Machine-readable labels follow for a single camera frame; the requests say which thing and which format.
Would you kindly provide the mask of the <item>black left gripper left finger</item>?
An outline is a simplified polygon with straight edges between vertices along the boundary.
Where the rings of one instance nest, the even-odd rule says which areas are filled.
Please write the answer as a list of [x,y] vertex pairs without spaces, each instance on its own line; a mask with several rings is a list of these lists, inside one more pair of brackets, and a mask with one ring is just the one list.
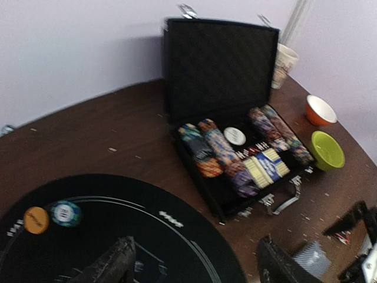
[[132,236],[119,238],[83,272],[68,282],[112,283],[133,282],[136,250]]

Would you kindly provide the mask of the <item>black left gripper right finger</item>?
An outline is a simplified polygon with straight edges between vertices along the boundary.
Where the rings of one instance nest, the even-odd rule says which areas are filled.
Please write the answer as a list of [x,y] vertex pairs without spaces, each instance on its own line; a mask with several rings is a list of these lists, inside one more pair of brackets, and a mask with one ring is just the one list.
[[276,245],[270,236],[265,236],[259,240],[256,258],[261,283],[321,282],[305,271],[290,255]]

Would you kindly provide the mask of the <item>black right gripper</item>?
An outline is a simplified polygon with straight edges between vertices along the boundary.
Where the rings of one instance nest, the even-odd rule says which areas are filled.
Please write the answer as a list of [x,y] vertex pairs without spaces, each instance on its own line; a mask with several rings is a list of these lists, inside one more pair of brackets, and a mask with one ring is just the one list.
[[325,236],[346,241],[346,234],[362,221],[367,231],[371,247],[367,253],[361,254],[339,275],[340,282],[376,282],[376,207],[368,208],[365,201],[360,200],[336,222],[322,232]]

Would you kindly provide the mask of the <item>grey card deck box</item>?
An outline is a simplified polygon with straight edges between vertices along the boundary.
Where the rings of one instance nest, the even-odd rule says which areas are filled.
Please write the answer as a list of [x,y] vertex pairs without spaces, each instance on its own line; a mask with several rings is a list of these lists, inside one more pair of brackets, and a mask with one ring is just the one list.
[[332,264],[318,241],[308,243],[293,256],[293,259],[317,279],[322,279]]

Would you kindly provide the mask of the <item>orange round button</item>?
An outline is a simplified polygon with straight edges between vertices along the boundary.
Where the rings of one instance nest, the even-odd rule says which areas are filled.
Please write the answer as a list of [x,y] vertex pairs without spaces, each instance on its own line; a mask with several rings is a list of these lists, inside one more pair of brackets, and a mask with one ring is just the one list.
[[49,215],[43,208],[33,206],[24,213],[24,227],[34,235],[44,233],[49,227]]

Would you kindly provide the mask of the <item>black poker chip case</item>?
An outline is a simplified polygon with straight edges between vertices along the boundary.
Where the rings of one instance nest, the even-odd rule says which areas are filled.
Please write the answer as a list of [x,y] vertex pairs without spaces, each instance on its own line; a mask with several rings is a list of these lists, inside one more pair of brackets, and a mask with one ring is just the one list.
[[264,189],[255,184],[257,195],[242,198],[223,168],[215,178],[200,173],[178,132],[187,123],[199,129],[198,124],[204,119],[213,120],[222,133],[226,127],[235,127],[246,135],[246,142],[241,146],[229,144],[242,162],[252,159],[262,172],[256,156],[272,147],[252,124],[249,111],[271,106],[280,31],[266,24],[199,18],[187,5],[182,5],[181,10],[183,16],[166,18],[163,29],[164,111],[178,155],[220,222],[254,203],[270,205],[275,191],[288,183],[295,189],[283,207],[291,205],[300,196],[301,174],[315,161],[303,165],[290,149],[275,150],[290,172],[274,183],[268,181],[270,185]]

